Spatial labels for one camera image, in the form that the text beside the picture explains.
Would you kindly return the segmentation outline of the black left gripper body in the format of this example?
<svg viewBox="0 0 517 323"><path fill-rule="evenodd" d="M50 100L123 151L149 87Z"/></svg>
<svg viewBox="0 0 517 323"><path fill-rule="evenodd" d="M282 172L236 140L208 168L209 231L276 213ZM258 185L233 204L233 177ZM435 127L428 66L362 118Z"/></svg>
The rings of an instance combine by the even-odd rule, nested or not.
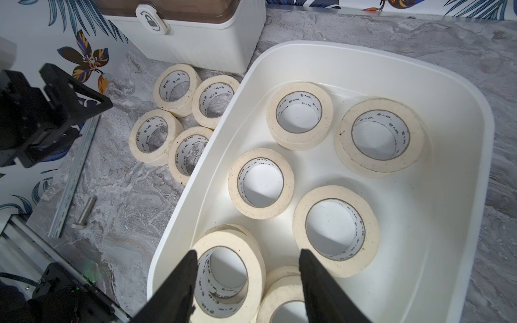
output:
<svg viewBox="0 0 517 323"><path fill-rule="evenodd" d="M79 129L61 128L42 91L19 71L1 71L1 167L31 168L63 157L81 137Z"/></svg>

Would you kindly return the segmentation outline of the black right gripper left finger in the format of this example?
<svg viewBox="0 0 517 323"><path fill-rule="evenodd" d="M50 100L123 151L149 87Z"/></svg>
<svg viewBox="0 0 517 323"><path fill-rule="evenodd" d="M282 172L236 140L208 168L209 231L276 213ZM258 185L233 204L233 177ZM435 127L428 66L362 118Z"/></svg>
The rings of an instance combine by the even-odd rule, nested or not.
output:
<svg viewBox="0 0 517 323"><path fill-rule="evenodd" d="M197 271L197 253L190 250L131 322L189 322Z"/></svg>

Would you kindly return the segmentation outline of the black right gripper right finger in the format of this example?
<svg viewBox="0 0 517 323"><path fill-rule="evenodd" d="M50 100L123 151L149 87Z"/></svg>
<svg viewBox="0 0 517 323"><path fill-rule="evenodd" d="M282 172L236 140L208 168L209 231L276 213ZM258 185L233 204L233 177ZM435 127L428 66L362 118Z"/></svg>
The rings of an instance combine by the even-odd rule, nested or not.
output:
<svg viewBox="0 0 517 323"><path fill-rule="evenodd" d="M299 269L309 322L370 323L310 250L301 250Z"/></svg>

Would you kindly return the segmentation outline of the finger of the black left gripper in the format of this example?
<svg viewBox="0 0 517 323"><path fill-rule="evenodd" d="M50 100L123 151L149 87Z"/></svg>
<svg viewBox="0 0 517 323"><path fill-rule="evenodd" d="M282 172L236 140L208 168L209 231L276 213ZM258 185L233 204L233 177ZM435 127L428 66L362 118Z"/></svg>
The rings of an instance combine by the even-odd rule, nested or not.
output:
<svg viewBox="0 0 517 323"><path fill-rule="evenodd" d="M40 69L56 125L77 125L113 107L112 101L54 64Z"/></svg>

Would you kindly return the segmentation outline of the white plastic storage tray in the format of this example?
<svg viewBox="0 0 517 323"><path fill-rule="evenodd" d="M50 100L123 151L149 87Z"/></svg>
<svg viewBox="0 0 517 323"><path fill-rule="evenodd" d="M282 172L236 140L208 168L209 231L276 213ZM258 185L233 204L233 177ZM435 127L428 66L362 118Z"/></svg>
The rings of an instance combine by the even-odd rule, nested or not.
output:
<svg viewBox="0 0 517 323"><path fill-rule="evenodd" d="M315 148L277 145L266 120L283 86L314 83L332 98L334 119ZM383 178L352 172L335 151L345 113L369 98L403 103L417 114L425 145L410 167ZM373 322L458 322L475 258L494 142L494 116L479 89L460 75L419 60L347 44L291 41L252 64L208 143L165 229L149 268L152 296L208 229L238 223L260 244L268 270L296 265L292 234L299 200L314 188L346 187L371 206L380 225L373 262L339 284ZM230 200L233 163L254 148L290 163L294 197L279 216L254 220Z"/></svg>

